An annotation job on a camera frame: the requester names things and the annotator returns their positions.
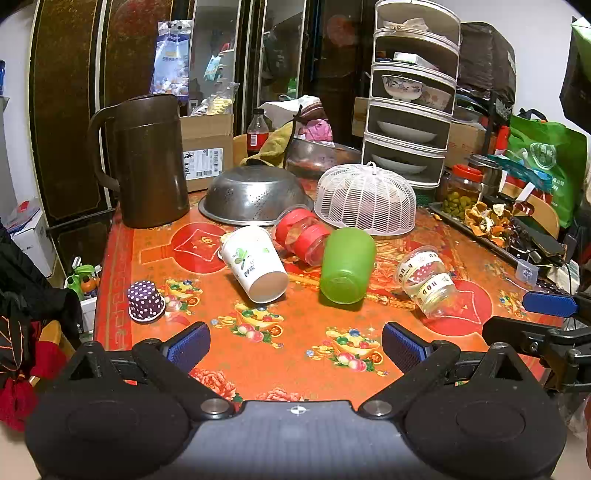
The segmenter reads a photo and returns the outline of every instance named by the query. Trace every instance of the black jacket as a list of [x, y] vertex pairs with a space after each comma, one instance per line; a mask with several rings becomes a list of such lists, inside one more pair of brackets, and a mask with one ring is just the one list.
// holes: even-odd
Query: black jacket
[[[23, 365], [31, 360], [28, 335], [32, 320], [39, 320], [42, 324], [58, 320], [62, 332], [72, 346], [80, 346], [78, 325], [82, 324], [82, 308], [78, 295], [69, 288], [53, 288], [29, 257], [12, 241], [2, 223], [0, 316], [11, 322], [16, 320], [22, 327]], [[0, 349], [0, 356], [12, 357], [12, 352]], [[7, 375], [9, 374], [0, 374], [0, 388], [4, 386]]]

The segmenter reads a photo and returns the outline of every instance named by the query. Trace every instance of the blue and white porcelain bowl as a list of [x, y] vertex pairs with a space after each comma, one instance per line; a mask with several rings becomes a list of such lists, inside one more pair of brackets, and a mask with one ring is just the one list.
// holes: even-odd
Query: blue and white porcelain bowl
[[423, 93], [423, 84], [416, 80], [394, 75], [382, 75], [382, 81], [386, 92], [395, 100], [412, 102]]

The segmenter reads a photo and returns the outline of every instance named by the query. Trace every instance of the purple polka dot paper cup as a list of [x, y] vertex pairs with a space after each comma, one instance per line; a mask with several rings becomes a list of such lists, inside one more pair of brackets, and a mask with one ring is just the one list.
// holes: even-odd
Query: purple polka dot paper cup
[[148, 280], [137, 281], [127, 289], [129, 316], [140, 323], [156, 320], [164, 311], [165, 303], [156, 285]]

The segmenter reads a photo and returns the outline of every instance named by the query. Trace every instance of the white stacking shelf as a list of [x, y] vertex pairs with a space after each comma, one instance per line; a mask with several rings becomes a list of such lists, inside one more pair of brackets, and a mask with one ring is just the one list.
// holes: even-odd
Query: white stacking shelf
[[[376, 162], [395, 171], [419, 189], [434, 189], [443, 171], [459, 68], [460, 19], [447, 8], [428, 0], [380, 0], [375, 5], [374, 62], [371, 70], [368, 115], [363, 137], [362, 162]], [[423, 18], [429, 31], [392, 28]], [[377, 61], [383, 51], [418, 55], [422, 65], [408, 61]], [[425, 88], [449, 95], [443, 111], [420, 105], [421, 100], [394, 99], [384, 88], [383, 75], [404, 77]]]

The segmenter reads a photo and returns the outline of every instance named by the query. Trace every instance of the brown plastic pitcher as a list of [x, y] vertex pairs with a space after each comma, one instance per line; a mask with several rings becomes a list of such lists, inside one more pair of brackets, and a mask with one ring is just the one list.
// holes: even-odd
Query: brown plastic pitcher
[[[99, 129], [113, 120], [118, 179], [100, 163]], [[189, 211], [181, 123], [174, 95], [145, 95], [103, 108], [90, 119], [88, 153], [99, 183], [119, 192], [123, 223], [152, 228]]]

